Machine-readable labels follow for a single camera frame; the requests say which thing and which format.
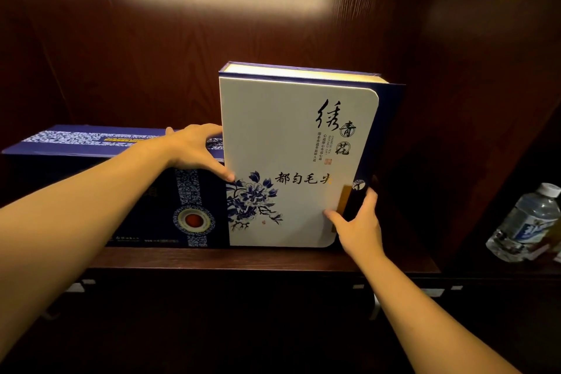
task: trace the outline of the bottle label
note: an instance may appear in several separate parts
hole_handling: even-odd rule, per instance
[[[548,229],[552,227],[556,221],[557,219],[538,219],[528,215],[522,227],[516,232],[514,239],[524,244],[539,243],[545,234],[548,233]]]

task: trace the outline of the hand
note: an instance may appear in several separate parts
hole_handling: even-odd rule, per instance
[[[333,210],[325,210],[326,217],[337,228],[339,239],[345,251],[359,267],[372,258],[385,257],[382,247],[382,230],[374,213],[378,194],[372,188],[366,190],[366,197],[356,217],[347,222]]]
[[[169,151],[168,167],[177,169],[206,169],[227,182],[235,179],[234,173],[221,165],[207,150],[207,139],[222,133],[222,126],[217,124],[191,124],[183,130],[165,130],[162,142]]]

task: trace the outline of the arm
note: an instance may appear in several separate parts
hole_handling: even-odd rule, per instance
[[[210,155],[215,124],[191,125],[0,209],[0,361],[25,329],[84,271],[142,193],[167,167],[233,173]]]
[[[425,295],[385,257],[374,213],[378,196],[368,189],[356,218],[333,222],[345,251],[365,274],[416,373],[518,373],[493,349],[471,334]]]

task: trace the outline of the finger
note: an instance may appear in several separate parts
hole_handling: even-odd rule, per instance
[[[329,219],[337,229],[347,223],[343,216],[334,210],[324,210],[323,214]]]
[[[374,192],[371,187],[368,187],[366,190],[366,197],[364,197],[364,201],[362,202],[362,206],[359,210],[359,214],[361,213],[374,213],[374,208],[376,207],[376,202],[378,201],[378,194]]]
[[[201,169],[210,170],[219,178],[224,179],[226,182],[233,182],[236,178],[234,172],[229,170],[227,167],[221,165],[218,161],[216,161],[212,155],[208,154],[208,157],[205,157],[200,166]]]
[[[222,133],[222,126],[213,123],[201,124],[201,131],[207,135],[207,138],[211,136],[220,135]]]

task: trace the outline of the plastic bottle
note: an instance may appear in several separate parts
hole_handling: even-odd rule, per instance
[[[507,262],[521,262],[536,248],[561,211],[554,200],[561,188],[541,184],[536,192],[524,194],[503,223],[487,241],[487,248]]]

